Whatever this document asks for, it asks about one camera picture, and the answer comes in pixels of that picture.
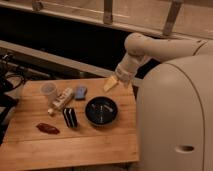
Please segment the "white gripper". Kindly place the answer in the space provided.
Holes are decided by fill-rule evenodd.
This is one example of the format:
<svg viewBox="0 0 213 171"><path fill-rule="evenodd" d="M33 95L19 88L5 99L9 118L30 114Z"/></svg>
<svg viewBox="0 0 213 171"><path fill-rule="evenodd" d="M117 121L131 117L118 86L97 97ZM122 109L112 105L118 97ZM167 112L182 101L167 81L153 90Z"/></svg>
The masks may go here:
<svg viewBox="0 0 213 171"><path fill-rule="evenodd" d="M142 56L132 56L128 53L125 54L124 58L117 65L115 69L115 75L111 75L103 89L108 92L114 86L118 84L118 80L121 81L125 86L128 86L132 79L136 76L138 69L149 62L149 57Z"/></svg>

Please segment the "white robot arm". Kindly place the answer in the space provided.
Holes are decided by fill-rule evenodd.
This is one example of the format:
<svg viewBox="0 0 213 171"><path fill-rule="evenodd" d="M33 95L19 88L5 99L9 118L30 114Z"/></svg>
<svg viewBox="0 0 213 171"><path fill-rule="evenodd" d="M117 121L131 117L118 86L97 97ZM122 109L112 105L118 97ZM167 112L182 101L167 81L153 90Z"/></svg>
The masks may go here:
<svg viewBox="0 0 213 171"><path fill-rule="evenodd" d="M129 84L150 59L159 64L137 93L141 171L213 171L213 40L153 39L132 33L104 88Z"/></svg>

